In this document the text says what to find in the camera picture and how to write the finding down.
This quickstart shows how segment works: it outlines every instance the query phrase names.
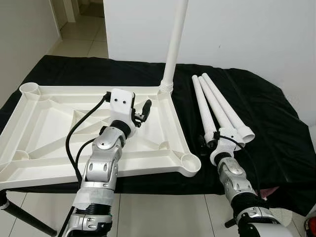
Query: black cloth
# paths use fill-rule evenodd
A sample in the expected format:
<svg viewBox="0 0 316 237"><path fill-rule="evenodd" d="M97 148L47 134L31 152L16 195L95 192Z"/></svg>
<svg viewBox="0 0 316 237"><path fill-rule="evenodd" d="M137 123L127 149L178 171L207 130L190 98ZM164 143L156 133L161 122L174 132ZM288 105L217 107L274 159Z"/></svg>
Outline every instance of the black cloth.
<svg viewBox="0 0 316 237"><path fill-rule="evenodd" d="M99 58L44 56L23 83L78 86L158 86L163 63L124 62ZM172 100L191 152L202 167L192 178L164 173L118 178L118 193L223 194L210 151L201 156L199 136L204 135L191 76L208 73L256 138L246 145L257 166L261 188L279 186L268 199L270 205L306 215L316 202L316 156L308 127L286 100L283 92L261 77L239 69L178 64ZM0 110L4 128L21 94L17 90ZM256 187L253 167L243 151L235 157Z"/></svg>

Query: white pipe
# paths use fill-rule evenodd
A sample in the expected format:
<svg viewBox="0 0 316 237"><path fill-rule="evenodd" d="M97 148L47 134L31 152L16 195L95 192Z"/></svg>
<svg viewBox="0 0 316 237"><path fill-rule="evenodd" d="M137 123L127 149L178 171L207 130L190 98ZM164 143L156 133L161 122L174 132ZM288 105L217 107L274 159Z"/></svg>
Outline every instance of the white pipe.
<svg viewBox="0 0 316 237"><path fill-rule="evenodd" d="M208 74L203 73L203 78L205 79L206 83L208 84L209 88L215 95L216 99L218 100L219 104L225 111L227 117L233 124L234 128L237 129L238 134L242 137L245 143L248 143L252 141L255 138L255 134L250 129L250 127L246 126L243 121L239 118L239 116L236 114L234 109L230 106L230 104L227 102L225 97L222 95L222 93L219 91L219 89L216 87L214 82L211 80L211 78L208 76Z"/></svg>
<svg viewBox="0 0 316 237"><path fill-rule="evenodd" d="M163 78L160 83L161 92L170 93L173 90L173 75L177 63L182 30L188 8L188 1L189 0L179 0L178 2L169 44L166 66L164 68Z"/></svg>
<svg viewBox="0 0 316 237"><path fill-rule="evenodd" d="M194 90L196 91L198 108L201 114L202 123L204 127L204 132L205 132L204 139L206 143L209 144L209 142L214 140L213 136L214 136L214 132L216 132L216 127L212 119L211 112L208 108L206 99L204 97L201 85L198 81L198 77L196 75L192 76L192 81L194 85Z"/></svg>
<svg viewBox="0 0 316 237"><path fill-rule="evenodd" d="M233 129L234 127L232 123L229 121L227 115L225 114L221 105L218 103L211 89L208 87L208 85L204 81L203 77L198 77L198 80L199 80L200 85L202 86L204 95L206 96L207 101L210 104L212 111L214 112L217 118L219 125L221 127Z"/></svg>

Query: white tape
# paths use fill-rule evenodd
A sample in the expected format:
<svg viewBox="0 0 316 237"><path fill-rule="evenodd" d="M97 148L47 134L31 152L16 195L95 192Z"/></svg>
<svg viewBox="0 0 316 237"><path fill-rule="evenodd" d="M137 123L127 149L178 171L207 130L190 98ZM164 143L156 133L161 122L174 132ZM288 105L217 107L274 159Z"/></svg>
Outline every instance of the white tape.
<svg viewBox="0 0 316 237"><path fill-rule="evenodd" d="M103 188L81 188L78 190L73 206L86 210L92 204L103 204L112 206L114 191Z"/></svg>

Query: black cable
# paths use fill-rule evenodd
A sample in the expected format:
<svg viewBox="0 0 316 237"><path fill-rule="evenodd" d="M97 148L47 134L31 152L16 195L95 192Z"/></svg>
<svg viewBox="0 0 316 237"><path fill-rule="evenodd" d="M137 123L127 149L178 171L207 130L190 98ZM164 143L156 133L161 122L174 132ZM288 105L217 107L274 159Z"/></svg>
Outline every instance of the black cable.
<svg viewBox="0 0 316 237"><path fill-rule="evenodd" d="M93 138L93 139L87 141L86 143L84 143L84 144L80 147L80 149L79 149L79 151L78 151L78 153L77 153L77 156L76 156L76 161L75 161L75 164L76 164L76 167L77 167L77 168L78 168L79 157L80 157L80 154L81 154L82 150L85 148L86 145L90 144L90 143L93 142L94 140L95 140L95 138Z"/></svg>
<svg viewBox="0 0 316 237"><path fill-rule="evenodd" d="M234 139L232 139L232 138L230 138L230 137L221 136L221 135L220 135L219 137L224 138L224 139L227 139L227 140L229 140L229 141L231 141L231 142L234 142L237 146L240 147L241 150L243 150L243 151L246 153L248 159L249 159L250 162L251 162L251 165L252 165L252 167L253 167L253 170L254 170L254 172L255 172L256 181L257 181L258 197L259 197L259 199L261 200L261 199L262 199L262 196L261 196L261 190L260 190L259 175L258 175L257 167L256 167L255 163L253 162L253 159L251 158L251 155L249 154L249 152L248 152L244 147L241 146L241 144L239 144L239 143L238 143L237 141L235 141Z"/></svg>
<svg viewBox="0 0 316 237"><path fill-rule="evenodd" d="M71 165L73 166L73 168L75 170L76 177L78 179L79 184L82 181L82 176L81 176L81 173L80 173L78 167L76 167L74 158L73 158L73 156L71 155L71 152L70 152L70 147L69 147L70 138L71 138L72 134L74 133L74 131L87 119L87 117L89 117L94 111L96 111L104 103L104 101L109 99L109 96L111 96L111 95L110 94L104 95L103 98L101 99L101 101L92 110L90 110L85 116L83 116L83 118L80 119L75 124L75 126L69 131L69 133L67 135L67 138L66 138L66 152L67 152L69 161L70 161Z"/></svg>
<svg viewBox="0 0 316 237"><path fill-rule="evenodd" d="M59 232L59 234L58 234L58 237L62 237L62 236L63 236L63 233L64 233L64 231L65 231L65 229L66 229L66 227L67 227L68 221L69 221L69 219L70 219L70 217L71 217L71 214L73 213L74 209L75 209L74 206L72 206L72 207L70 208L70 210L69 210L69 212L68 212L68 215L67 215L67 217L66 217L66 219L65 219L65 221L64 221L63 227L61 228L61 230L60 230L60 232Z"/></svg>

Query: tiled floor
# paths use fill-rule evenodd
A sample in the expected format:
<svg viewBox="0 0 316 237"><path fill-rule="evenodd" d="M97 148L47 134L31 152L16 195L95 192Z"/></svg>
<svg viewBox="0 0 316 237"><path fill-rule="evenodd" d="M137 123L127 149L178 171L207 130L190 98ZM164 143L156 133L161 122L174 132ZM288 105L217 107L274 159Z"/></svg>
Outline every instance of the tiled floor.
<svg viewBox="0 0 316 237"><path fill-rule="evenodd" d="M82 17L62 30L63 41L53 55L107 58L105 25L102 18ZM70 194L9 193L9 199L26 211L60 230L72 205ZM111 237L238 237L237 227L226 229L232 217L225 196L217 195L128 195L117 194L112 208ZM48 235L0 212L1 237L46 237ZM293 215L288 226L294 237L302 232L302 217Z"/></svg>

